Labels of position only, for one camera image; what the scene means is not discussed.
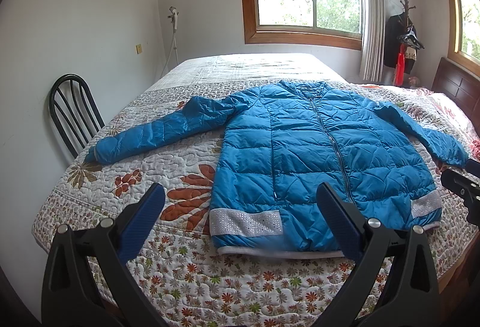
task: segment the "silver bolt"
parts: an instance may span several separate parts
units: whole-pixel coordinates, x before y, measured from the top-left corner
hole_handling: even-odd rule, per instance
[[[111,218],[105,218],[100,222],[100,226],[103,228],[109,228],[113,225],[113,219]]]
[[[419,226],[418,224],[415,224],[413,226],[413,230],[414,232],[416,232],[418,235],[422,235],[423,234],[423,227],[422,226]]]
[[[66,233],[68,231],[68,226],[66,224],[61,224],[57,228],[58,233]]]
[[[369,218],[367,223],[369,226],[371,226],[371,228],[378,228],[382,225],[380,220],[378,220],[377,218]]]

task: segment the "quilted bedspread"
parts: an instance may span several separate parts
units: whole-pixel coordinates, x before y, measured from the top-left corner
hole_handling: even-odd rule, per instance
[[[425,89],[359,86],[345,82],[305,55],[230,55],[187,61],[128,104],[68,167],[33,224],[33,235],[48,251],[59,224],[96,226],[137,202],[154,182],[166,189],[164,210],[128,269],[145,296],[172,326],[310,326],[348,278],[345,258],[268,260],[216,253],[209,236],[208,206],[222,150],[218,129],[104,166],[83,163],[96,141],[177,110],[192,96],[223,98],[280,79],[328,80],[332,87],[372,100],[391,101],[423,127],[457,138],[472,158],[480,141],[470,121],[442,94]],[[445,165],[435,163],[416,139],[438,188]],[[438,277],[462,255],[476,234],[465,220],[462,200],[442,191],[442,221],[429,232]],[[95,259],[90,260],[100,293],[114,302]],[[388,275],[384,261],[361,314],[375,305]]]

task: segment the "chair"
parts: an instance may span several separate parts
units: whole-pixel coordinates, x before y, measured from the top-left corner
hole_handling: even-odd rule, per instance
[[[75,105],[76,114],[72,110],[72,107],[69,104],[69,100],[67,100],[67,97],[64,93],[64,92],[67,92],[68,90],[67,91],[64,90],[62,92],[62,90],[60,89],[61,84],[67,81],[70,82],[71,100]],[[78,92],[80,93],[80,97],[82,99],[83,111],[81,111],[80,107],[78,106],[78,101],[76,98],[76,96],[78,96],[78,93],[75,93],[74,89],[76,88],[76,85],[74,85],[74,82],[78,84]],[[99,126],[97,126],[97,123],[95,123],[94,121],[92,112],[90,112],[90,109],[87,105],[87,101],[85,100],[85,95],[83,94],[83,92],[85,92],[90,108],[92,109],[93,114],[95,115],[95,119],[97,120],[97,123]],[[65,110],[62,109],[62,107],[59,105],[59,103],[55,99],[57,94],[59,94],[59,96],[63,100],[63,103],[65,104],[66,109],[70,113],[71,118],[69,118],[66,115]],[[63,124],[61,123],[57,115],[57,111],[62,115],[66,124],[68,124],[68,127],[70,128],[70,131],[71,131],[70,136],[71,135],[75,136],[78,143],[83,148],[85,148],[85,145],[89,142],[89,140],[94,137],[95,134],[94,132],[92,132],[92,130],[95,129],[95,131],[98,132],[100,128],[105,126],[105,123],[102,120],[102,116],[100,116],[100,113],[98,112],[98,108],[95,105],[95,101],[93,100],[92,93],[90,92],[90,89],[88,88],[87,83],[80,76],[76,74],[65,74],[64,76],[61,76],[59,79],[55,81],[52,89],[50,90],[49,111],[50,111],[50,116],[52,117],[52,120],[55,123],[55,126],[57,127],[58,133],[62,137],[68,150],[70,151],[70,153],[73,155],[74,158],[78,156],[78,152],[75,149],[72,141],[70,140],[69,135],[65,131],[65,128],[63,127]],[[91,123],[87,122],[85,112],[88,114],[90,118],[89,121],[91,121]],[[78,116],[80,116],[80,119],[84,127],[81,126]]]

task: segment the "window frame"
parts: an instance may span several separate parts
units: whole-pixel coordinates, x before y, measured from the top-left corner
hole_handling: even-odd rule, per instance
[[[463,16],[461,0],[448,0],[450,6],[450,39],[448,59],[460,64],[470,72],[480,76],[480,61],[461,49]]]
[[[258,0],[242,0],[245,44],[309,44],[361,51],[361,33],[357,34],[336,31],[334,29],[315,28],[317,16],[315,2],[316,0],[313,0],[313,27],[286,25],[260,26],[258,17]],[[360,30],[362,30],[362,6]]]

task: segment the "wooden headboard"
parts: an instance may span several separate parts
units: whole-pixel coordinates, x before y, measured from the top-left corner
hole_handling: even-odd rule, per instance
[[[431,89],[444,93],[457,104],[480,135],[480,78],[442,58]]]

